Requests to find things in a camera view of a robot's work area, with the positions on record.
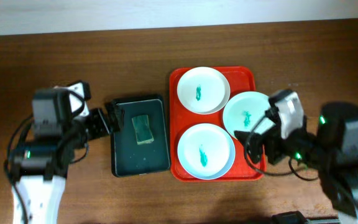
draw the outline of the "plastic tray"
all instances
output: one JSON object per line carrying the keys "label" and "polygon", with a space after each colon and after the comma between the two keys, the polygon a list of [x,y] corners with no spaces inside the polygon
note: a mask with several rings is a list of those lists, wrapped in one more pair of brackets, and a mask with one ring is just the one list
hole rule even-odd
{"label": "plastic tray", "polygon": [[[148,174],[169,170],[163,99],[160,95],[115,99],[106,104],[109,116],[116,117],[115,108],[123,110],[122,127],[111,135],[111,172],[116,177]],[[132,118],[149,116],[154,141],[138,145]]]}
{"label": "plastic tray", "polygon": [[[255,91],[255,82],[252,72],[245,67],[212,67],[220,71],[228,80],[230,84],[231,94],[230,98],[242,93],[244,91]],[[185,182],[201,182],[201,181],[240,181],[240,180],[257,180],[263,175],[252,170],[244,159],[244,148],[239,141],[232,138],[236,147],[236,159],[233,166],[222,177],[215,180],[200,180],[189,173],[180,165],[177,146],[181,135],[190,127],[201,124],[210,123],[216,124],[224,129],[223,125],[223,109],[216,113],[208,115],[195,114],[188,111],[179,101],[177,95],[177,86],[180,77],[192,68],[178,68],[172,72],[169,80],[169,97],[170,97],[170,152],[171,152],[171,172],[178,180]],[[262,155],[262,160],[255,165],[259,169],[265,170],[265,156]]]}

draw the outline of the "cable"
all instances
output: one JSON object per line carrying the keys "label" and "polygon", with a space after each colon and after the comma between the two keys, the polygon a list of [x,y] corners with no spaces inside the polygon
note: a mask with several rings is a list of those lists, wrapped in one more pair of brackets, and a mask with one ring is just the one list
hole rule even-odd
{"label": "cable", "polygon": [[22,198],[22,196],[20,195],[19,190],[17,189],[15,183],[13,182],[11,175],[9,174],[7,165],[8,165],[8,161],[5,160],[5,161],[4,161],[4,172],[5,172],[5,176],[6,176],[6,178],[8,179],[9,183],[11,184],[11,186],[13,187],[13,190],[15,191],[17,198],[19,199],[20,205],[21,205],[21,207],[22,207],[22,219],[23,219],[23,221],[24,221],[24,224],[28,224],[28,223],[29,223],[29,219],[27,218],[27,211],[26,211],[25,206],[24,206],[23,198]]}
{"label": "cable", "polygon": [[[254,125],[254,127],[251,129],[251,132],[249,133],[249,135],[248,135],[248,137],[247,137],[246,145],[245,145],[245,149],[244,149],[244,150],[246,150],[246,152],[247,152],[247,148],[248,148],[248,146],[249,146],[251,137],[254,135],[255,130],[258,128],[258,126],[262,123],[262,121],[263,121],[265,118],[266,118],[266,114],[264,114],[264,115],[258,120],[258,122],[256,122],[256,124]],[[260,174],[263,174],[263,175],[272,176],[272,177],[282,177],[282,176],[294,174],[292,171],[290,171],[290,172],[284,172],[284,173],[271,173],[271,172],[266,172],[266,171],[263,171],[263,170],[260,170],[260,169],[256,168],[256,167],[250,162],[250,160],[248,159],[248,155],[247,155],[247,154],[246,154],[245,158],[246,158],[246,161],[247,161],[248,166],[251,167],[251,169],[253,169],[253,170],[255,170],[256,172],[258,172],[258,173],[260,173]],[[301,171],[301,170],[305,170],[305,167],[304,167],[304,168],[298,168],[296,171]]]}
{"label": "cable", "polygon": [[331,179],[332,183],[335,185],[335,187],[337,187],[338,190],[341,191],[341,193],[345,195],[347,199],[349,199],[358,209],[358,201],[354,200],[353,196],[334,177],[332,177],[331,175],[328,176]]}
{"label": "cable", "polygon": [[86,151],[85,153],[81,156],[81,158],[77,159],[77,160],[74,160],[74,161],[71,161],[70,164],[75,164],[77,162],[80,162],[81,160],[83,160],[89,153],[90,151],[90,145],[86,142],[85,143],[85,148],[86,148]]}
{"label": "cable", "polygon": [[25,139],[27,138],[27,135],[29,134],[31,126],[32,126],[32,123],[29,123],[29,124],[27,124],[27,126],[25,126],[23,128],[22,132],[20,133],[20,137],[19,137],[17,144],[22,144],[23,142],[25,142]]}
{"label": "cable", "polygon": [[290,166],[291,171],[301,180],[305,180],[305,181],[315,181],[318,180],[318,177],[315,178],[306,178],[306,177],[302,177],[298,174],[298,172],[292,167],[292,157],[290,157],[290,160],[288,161],[288,165]]}
{"label": "cable", "polygon": [[[7,151],[6,151],[7,158],[9,158],[9,156],[10,156],[11,148],[12,148],[12,143],[13,143],[13,140],[15,139],[15,137],[16,137],[16,134],[21,130],[21,128],[23,127],[23,125],[25,125],[26,122],[28,122],[31,118],[32,118],[32,114],[31,114],[30,116],[28,116],[26,119],[24,119],[24,120],[20,123],[19,127],[17,127],[16,130],[13,132],[13,135],[12,135],[11,139],[9,140],[8,145],[7,145]],[[25,136],[24,136],[24,132],[26,132],[26,130],[27,130],[27,127],[23,130],[20,139],[22,139],[22,138],[25,137]],[[4,172],[5,172],[6,178],[8,179],[9,183],[10,183],[11,186],[13,187],[13,190],[15,191],[17,198],[18,198],[19,201],[20,201],[20,204],[21,204],[21,207],[22,207],[22,216],[23,216],[22,219],[23,219],[24,223],[27,224],[27,223],[29,222],[29,220],[28,220],[28,218],[27,218],[27,211],[25,210],[23,198],[22,198],[22,196],[20,195],[20,193],[19,193],[19,191],[18,191],[18,189],[17,189],[15,183],[13,182],[11,175],[9,174],[9,170],[8,170],[8,168],[7,168],[7,167],[8,167],[8,163],[9,163],[8,160],[5,160],[5,161],[4,161]]]}
{"label": "cable", "polygon": [[28,120],[30,120],[32,118],[32,114],[30,116],[28,116],[26,119],[24,119],[19,127],[17,127],[17,129],[13,132],[13,135],[11,137],[11,139],[9,140],[9,144],[7,145],[7,151],[6,151],[6,157],[9,158],[9,154],[11,153],[11,147],[12,147],[12,143],[14,138],[16,137],[16,134],[20,131],[20,129],[23,127],[23,125],[28,122]]}

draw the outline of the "red tray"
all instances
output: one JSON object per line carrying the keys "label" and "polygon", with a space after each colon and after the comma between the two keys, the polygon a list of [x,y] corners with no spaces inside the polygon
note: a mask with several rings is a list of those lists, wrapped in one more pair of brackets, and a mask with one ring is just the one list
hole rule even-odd
{"label": "red tray", "polygon": [[[213,67],[216,70],[220,71],[228,80],[230,84],[230,98],[242,93],[244,91],[255,91],[255,82],[252,72],[242,66],[233,66],[233,67]],[[178,180],[186,182],[194,181],[239,181],[239,180],[258,180],[263,175],[252,170],[246,163],[244,159],[244,148],[239,141],[232,138],[234,145],[236,147],[236,158],[234,159],[233,166],[222,177],[215,180],[200,180],[189,173],[187,173],[184,168],[181,166],[178,154],[177,147],[181,135],[190,127],[201,124],[201,123],[211,123],[216,124],[224,129],[223,125],[223,109],[220,111],[208,114],[200,115],[195,114],[191,111],[188,111],[179,101],[177,95],[177,86],[179,79],[185,72],[192,68],[178,68],[172,72],[169,79],[169,98],[170,98],[170,152],[171,152],[171,172],[174,177]],[[265,156],[262,156],[262,160],[259,164],[255,165],[259,169],[265,170]]]}

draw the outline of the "green dye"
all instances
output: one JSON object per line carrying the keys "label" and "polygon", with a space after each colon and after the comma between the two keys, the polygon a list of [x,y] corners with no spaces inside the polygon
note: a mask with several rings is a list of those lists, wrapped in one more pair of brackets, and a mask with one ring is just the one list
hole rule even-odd
{"label": "green dye", "polygon": [[201,85],[198,85],[196,89],[196,99],[199,101],[201,99]]}
{"label": "green dye", "polygon": [[200,157],[201,157],[201,159],[200,159],[201,165],[203,165],[203,167],[205,167],[208,163],[208,158],[206,157],[206,154],[203,151],[204,150],[203,145],[200,146],[199,150],[200,150]]}
{"label": "green dye", "polygon": [[244,120],[244,126],[248,127],[249,124],[251,123],[250,120],[251,114],[248,111],[244,111],[242,114],[246,117],[246,119]]}

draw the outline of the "white wall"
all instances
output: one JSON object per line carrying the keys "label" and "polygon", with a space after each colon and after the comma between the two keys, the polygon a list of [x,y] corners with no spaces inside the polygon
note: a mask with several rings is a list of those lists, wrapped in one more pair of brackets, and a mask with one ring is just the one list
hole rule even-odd
{"label": "white wall", "polygon": [[358,0],[0,0],[0,35],[358,17]]}

